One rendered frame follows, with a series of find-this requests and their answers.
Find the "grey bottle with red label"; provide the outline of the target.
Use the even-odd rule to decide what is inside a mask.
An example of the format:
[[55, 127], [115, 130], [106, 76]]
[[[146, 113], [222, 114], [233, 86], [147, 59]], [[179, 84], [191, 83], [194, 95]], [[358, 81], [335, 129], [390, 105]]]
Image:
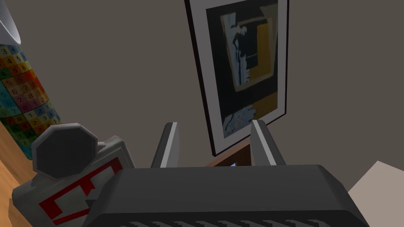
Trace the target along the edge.
[[32, 180], [12, 200], [32, 227], [82, 227], [86, 198], [118, 171], [135, 168], [124, 141], [97, 136], [78, 123], [52, 125], [32, 144]]

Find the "colourful number-patterned cylinder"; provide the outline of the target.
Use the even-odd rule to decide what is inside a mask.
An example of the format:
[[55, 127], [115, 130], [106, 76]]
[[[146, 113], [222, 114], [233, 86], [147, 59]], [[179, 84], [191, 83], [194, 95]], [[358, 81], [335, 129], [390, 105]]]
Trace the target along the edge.
[[0, 0], [0, 122], [22, 153], [32, 159], [31, 145], [61, 118], [20, 47], [18, 30]]

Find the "wooden table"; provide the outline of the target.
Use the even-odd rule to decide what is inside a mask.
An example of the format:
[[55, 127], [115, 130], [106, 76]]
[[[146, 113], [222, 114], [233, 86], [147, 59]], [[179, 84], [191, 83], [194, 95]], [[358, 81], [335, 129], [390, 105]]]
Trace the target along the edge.
[[32, 227], [13, 205], [11, 194], [34, 175], [32, 162], [0, 123], [0, 227]]

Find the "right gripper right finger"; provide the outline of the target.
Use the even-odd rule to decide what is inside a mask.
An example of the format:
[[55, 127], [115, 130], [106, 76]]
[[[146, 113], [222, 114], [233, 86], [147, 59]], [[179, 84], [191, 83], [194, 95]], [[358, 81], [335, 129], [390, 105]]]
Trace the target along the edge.
[[286, 164], [263, 120], [253, 120], [251, 123], [250, 148], [255, 166]]

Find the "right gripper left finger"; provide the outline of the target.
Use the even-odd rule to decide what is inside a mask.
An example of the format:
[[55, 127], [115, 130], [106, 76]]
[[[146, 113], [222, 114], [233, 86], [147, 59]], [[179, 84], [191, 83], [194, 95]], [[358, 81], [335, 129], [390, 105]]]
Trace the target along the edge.
[[178, 167], [180, 136], [177, 122], [165, 125], [151, 168]]

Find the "framed abstract picture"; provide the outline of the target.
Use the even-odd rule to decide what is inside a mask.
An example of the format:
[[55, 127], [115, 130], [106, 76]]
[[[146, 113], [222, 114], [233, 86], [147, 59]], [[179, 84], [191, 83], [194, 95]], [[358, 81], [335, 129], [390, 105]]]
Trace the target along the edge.
[[213, 156], [286, 114], [290, 0], [184, 0]]

